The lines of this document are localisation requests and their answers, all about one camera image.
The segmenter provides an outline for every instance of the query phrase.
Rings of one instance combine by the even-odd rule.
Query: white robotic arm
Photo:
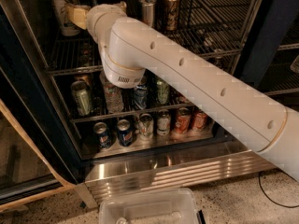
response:
[[[149,69],[248,148],[299,181],[299,113],[126,17],[117,6],[93,7],[87,28],[112,83],[132,88]]]

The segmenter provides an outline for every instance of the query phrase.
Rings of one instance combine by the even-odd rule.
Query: concrete floor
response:
[[[276,202],[299,204],[299,183],[284,173],[267,171],[261,180],[265,192]],[[210,182],[190,189],[198,209],[205,213],[206,223],[299,223],[299,208],[271,203],[260,189],[258,174]],[[28,211],[0,215],[0,224],[99,223],[98,210],[84,208],[73,190],[27,206]]]

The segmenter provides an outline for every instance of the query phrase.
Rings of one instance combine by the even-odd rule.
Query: open refrigerator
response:
[[[275,168],[212,119],[207,120],[201,132],[170,132],[167,136],[154,132],[153,138],[146,142],[140,140],[133,128],[132,144],[120,146],[116,134],[120,119],[128,119],[133,126],[135,116],[149,113],[156,122],[157,113],[167,109],[172,116],[173,130],[176,111],[186,107],[192,113],[194,105],[172,89],[169,102],[159,105],[153,90],[147,108],[136,110],[132,103],[133,90],[122,90],[122,112],[107,112],[99,79],[103,67],[97,44],[88,32],[81,30],[78,35],[63,36],[51,0],[0,1],[1,16],[7,20],[5,24],[11,27],[16,36],[13,39],[20,43],[23,59],[27,61],[23,67],[21,63],[10,65],[8,59],[3,59],[1,71],[34,117],[39,127],[37,133],[47,139],[46,147],[37,142],[40,152],[49,149],[54,153],[48,162],[54,159],[57,161],[53,162],[60,163],[55,165],[56,172],[67,182],[76,184],[78,193],[90,207],[121,194],[188,187]],[[98,4],[124,1],[127,15],[138,19],[138,0],[97,1]],[[181,0],[179,27],[160,32],[211,63],[221,60],[224,71],[267,95],[277,95],[274,97],[285,105],[296,106],[298,85],[293,81],[297,75],[290,71],[290,63],[298,55],[297,4],[294,0],[265,1]],[[286,12],[281,13],[283,18],[277,24],[273,13],[280,14],[284,9]],[[82,66],[81,51],[86,46],[89,60],[88,65]],[[280,81],[273,75],[282,74],[278,69],[287,73],[279,76]],[[96,111],[86,116],[78,114],[70,89],[75,76],[81,75],[93,78],[93,97],[98,99]],[[148,80],[154,80],[150,71],[147,75]],[[286,93],[294,95],[286,98]],[[99,147],[93,133],[97,122],[105,122],[111,130],[110,148]]]

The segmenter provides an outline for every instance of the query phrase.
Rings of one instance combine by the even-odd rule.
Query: red can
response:
[[[185,134],[188,131],[190,119],[191,114],[188,108],[183,107],[178,109],[174,131],[178,134]]]
[[[196,109],[192,115],[191,129],[194,131],[202,131],[206,127],[207,114],[200,109]]]

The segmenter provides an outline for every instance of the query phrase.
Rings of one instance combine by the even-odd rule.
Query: white plastic bin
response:
[[[196,213],[190,189],[171,189],[105,200],[99,224],[198,224]]]

